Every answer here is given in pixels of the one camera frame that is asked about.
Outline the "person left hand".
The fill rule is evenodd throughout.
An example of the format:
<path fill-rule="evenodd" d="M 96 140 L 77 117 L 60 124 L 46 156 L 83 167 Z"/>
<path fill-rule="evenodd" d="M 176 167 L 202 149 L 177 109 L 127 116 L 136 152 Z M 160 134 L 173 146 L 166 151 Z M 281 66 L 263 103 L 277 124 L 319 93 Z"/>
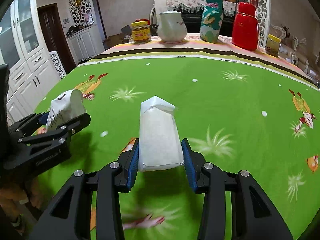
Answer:
<path fill-rule="evenodd" d="M 21 235 L 24 233 L 22 213 L 16 203 L 30 202 L 33 207 L 40 209 L 43 198 L 41 196 L 39 180 L 34 178 L 29 184 L 29 197 L 27 193 L 15 183 L 8 183 L 1 188 L 1 208 L 14 229 Z"/>

